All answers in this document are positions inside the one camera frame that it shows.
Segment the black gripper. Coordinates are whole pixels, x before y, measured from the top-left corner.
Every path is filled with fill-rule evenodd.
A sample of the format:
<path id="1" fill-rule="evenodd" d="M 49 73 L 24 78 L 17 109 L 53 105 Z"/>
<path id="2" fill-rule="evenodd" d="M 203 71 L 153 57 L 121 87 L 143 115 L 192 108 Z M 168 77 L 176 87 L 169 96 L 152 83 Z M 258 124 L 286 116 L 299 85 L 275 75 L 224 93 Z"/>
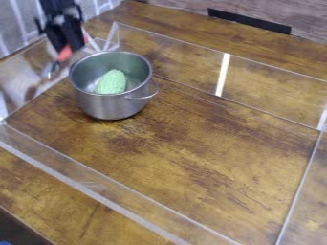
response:
<path id="1" fill-rule="evenodd" d="M 64 15 L 67 18 L 61 29 L 59 26 L 47 26 L 44 28 L 45 36 L 57 53 L 65 46 L 76 52 L 84 46 L 84 36 L 80 26 L 83 20 L 83 11 L 75 0 L 39 0 L 44 11 L 45 22 Z"/>

